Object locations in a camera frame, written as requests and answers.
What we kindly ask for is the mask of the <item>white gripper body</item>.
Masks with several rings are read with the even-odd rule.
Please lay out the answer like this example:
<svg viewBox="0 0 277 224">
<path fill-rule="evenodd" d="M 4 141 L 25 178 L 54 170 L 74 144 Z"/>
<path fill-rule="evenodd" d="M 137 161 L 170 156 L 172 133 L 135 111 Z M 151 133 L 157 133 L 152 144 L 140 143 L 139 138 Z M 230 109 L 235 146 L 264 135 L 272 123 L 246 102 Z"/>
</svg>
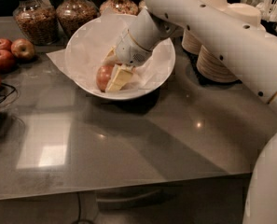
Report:
<svg viewBox="0 0 277 224">
<path fill-rule="evenodd" d="M 152 52 L 143 49 L 125 30 L 117 40 L 115 53 L 121 63 L 131 66 L 142 66 L 151 57 Z"/>
</svg>

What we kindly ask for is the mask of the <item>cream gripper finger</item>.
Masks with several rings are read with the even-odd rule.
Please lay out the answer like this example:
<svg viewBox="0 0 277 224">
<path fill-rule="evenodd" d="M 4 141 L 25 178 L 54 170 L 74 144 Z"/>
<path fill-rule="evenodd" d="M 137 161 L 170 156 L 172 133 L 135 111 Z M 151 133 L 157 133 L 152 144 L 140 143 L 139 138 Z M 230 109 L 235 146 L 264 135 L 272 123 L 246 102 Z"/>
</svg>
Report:
<svg viewBox="0 0 277 224">
<path fill-rule="evenodd" d="M 106 92 L 120 91 L 133 76 L 132 66 L 116 64 L 111 73 L 111 77 L 107 83 Z"/>
<path fill-rule="evenodd" d="M 103 61 L 104 65 L 115 65 L 115 64 L 121 64 L 121 61 L 119 60 L 117 54 L 116 54 L 116 48 L 112 47 L 107 55 L 104 57 Z"/>
</svg>

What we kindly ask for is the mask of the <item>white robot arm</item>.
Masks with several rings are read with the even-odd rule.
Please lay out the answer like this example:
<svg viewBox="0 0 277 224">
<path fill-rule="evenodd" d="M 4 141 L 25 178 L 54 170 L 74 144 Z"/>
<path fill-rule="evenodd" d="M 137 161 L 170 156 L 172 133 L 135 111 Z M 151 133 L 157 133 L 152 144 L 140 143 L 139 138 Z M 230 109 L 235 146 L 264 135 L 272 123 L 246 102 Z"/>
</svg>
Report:
<svg viewBox="0 0 277 224">
<path fill-rule="evenodd" d="M 261 101 L 277 113 L 277 36 L 201 0 L 145 0 L 145 8 L 104 58 L 141 66 L 157 44 L 180 26 L 188 29 Z M 277 134 L 259 154 L 242 224 L 277 224 Z"/>
</svg>

